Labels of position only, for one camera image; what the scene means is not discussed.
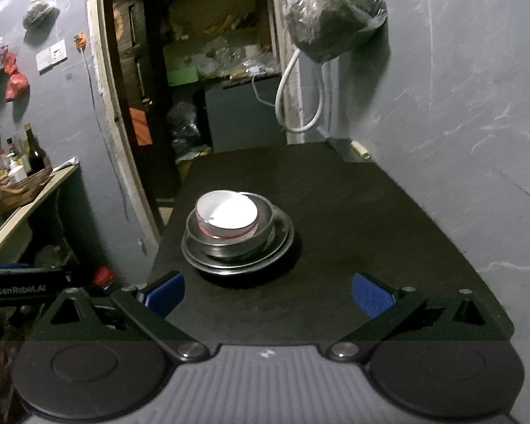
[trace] gray wall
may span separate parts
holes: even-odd
[[[530,0],[386,1],[388,29],[331,65],[330,133],[367,146],[504,305],[530,422]]]
[[[129,220],[125,217],[122,194],[102,138],[104,135],[110,142],[90,46],[85,63],[73,43],[77,33],[88,35],[85,0],[52,1],[60,10],[57,17],[49,18],[42,29],[26,33],[21,21],[29,0],[0,0],[0,6],[7,3],[0,11],[0,36],[16,53],[20,71],[31,86],[29,99],[5,103],[6,76],[0,74],[0,145],[6,148],[6,139],[22,133],[23,123],[29,122],[53,165],[77,156],[81,170],[61,188],[61,213],[71,244],[84,258],[106,263],[128,282],[139,283],[150,271],[154,250],[144,254],[138,246],[142,232],[129,200]],[[68,59],[40,75],[35,54],[63,38]]]

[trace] white bowl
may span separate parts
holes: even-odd
[[[251,232],[258,220],[255,203],[244,194],[217,190],[196,201],[198,227],[209,236],[234,238]]]

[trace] metal bowl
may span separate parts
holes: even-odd
[[[289,216],[275,208],[274,234],[264,249],[246,260],[225,262],[224,260],[208,257],[198,250],[199,244],[188,233],[182,236],[181,250],[185,259],[196,269],[218,275],[238,275],[260,270],[277,261],[289,249],[294,240],[294,226]]]
[[[196,242],[205,255],[222,260],[246,259],[253,253],[261,252],[273,231],[273,204],[263,196],[254,193],[242,193],[257,206],[257,230],[251,237],[221,239],[205,235],[198,227],[196,213],[193,210],[187,218],[187,233]]]

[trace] plastic bag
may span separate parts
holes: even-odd
[[[16,55],[9,51],[4,56],[4,72],[10,76],[6,83],[6,101],[19,99],[29,91],[29,81],[26,75],[18,71]]]
[[[322,64],[367,41],[386,19],[384,0],[294,0],[287,25],[293,43]]]
[[[223,36],[206,43],[202,48],[204,61],[197,62],[196,67],[203,78],[227,78],[230,71],[239,65],[241,48],[230,47],[228,40]]]
[[[30,2],[22,20],[22,25],[26,30],[29,27],[39,25],[51,11],[57,9],[57,6],[52,1],[30,0]]]
[[[193,104],[180,101],[167,113],[171,125],[171,145],[175,151],[175,162],[196,158],[210,149],[202,141],[202,135],[196,125],[196,108]]]
[[[245,59],[230,72],[230,79],[253,78],[257,75],[275,75],[279,71],[279,64],[273,53],[267,49],[246,56]]]

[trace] door frame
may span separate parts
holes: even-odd
[[[280,53],[279,60],[283,70],[287,67],[287,63],[294,51],[283,16],[283,7],[286,4],[287,0],[273,0],[274,23],[277,33],[278,51]],[[86,11],[94,69],[98,89],[106,107],[106,124],[113,141],[114,156],[124,181],[126,193],[145,235],[145,240],[154,249],[157,249],[161,235],[147,202],[123,124],[123,110],[120,107],[117,95],[116,81],[107,41],[104,0],[86,0]],[[284,91],[284,111],[290,126],[301,126],[303,124],[300,68],[298,63],[295,65],[292,79],[288,81],[288,87]],[[302,134],[287,134],[287,142],[302,143]]]
[[[126,194],[137,216],[145,241],[151,246],[151,249],[156,250],[159,247],[161,235],[147,202],[147,196],[145,196],[124,128],[122,107],[120,107],[116,92],[116,81],[114,80],[108,48],[104,0],[86,0],[86,12],[94,70],[98,90],[106,107],[106,124],[112,138],[114,156],[122,175]]]

